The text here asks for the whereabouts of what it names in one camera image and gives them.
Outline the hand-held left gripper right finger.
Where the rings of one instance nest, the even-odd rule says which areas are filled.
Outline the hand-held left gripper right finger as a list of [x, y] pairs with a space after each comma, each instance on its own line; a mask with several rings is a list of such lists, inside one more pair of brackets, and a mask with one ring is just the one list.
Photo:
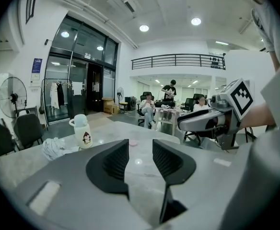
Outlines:
[[161, 227], [220, 227], [246, 166], [236, 154], [152, 141], [153, 161], [165, 181]]

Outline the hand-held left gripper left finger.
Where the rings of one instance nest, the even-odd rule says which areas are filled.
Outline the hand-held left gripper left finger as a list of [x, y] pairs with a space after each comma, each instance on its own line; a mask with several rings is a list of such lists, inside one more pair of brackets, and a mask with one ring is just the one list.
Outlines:
[[42, 228], [147, 230], [124, 181], [127, 139], [63, 155], [21, 182], [15, 195]]

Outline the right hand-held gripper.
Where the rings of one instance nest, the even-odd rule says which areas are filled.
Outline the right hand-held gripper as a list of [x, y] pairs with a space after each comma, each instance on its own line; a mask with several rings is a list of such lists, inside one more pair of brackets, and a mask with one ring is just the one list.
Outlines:
[[236, 133], [253, 104], [253, 96], [246, 82], [232, 81], [219, 94], [212, 96], [210, 109], [202, 109], [180, 116], [178, 128], [182, 131], [210, 132], [222, 150], [234, 148]]

